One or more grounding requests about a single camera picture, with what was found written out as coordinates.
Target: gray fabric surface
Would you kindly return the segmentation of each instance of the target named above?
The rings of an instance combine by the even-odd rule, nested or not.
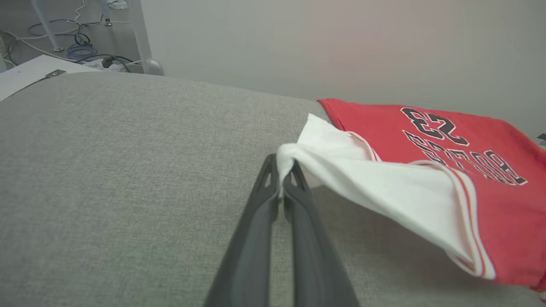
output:
[[[312,101],[147,75],[86,73],[0,102],[0,306],[199,306],[264,157]],[[363,306],[541,306],[320,187]],[[292,304],[274,223],[271,305]]]

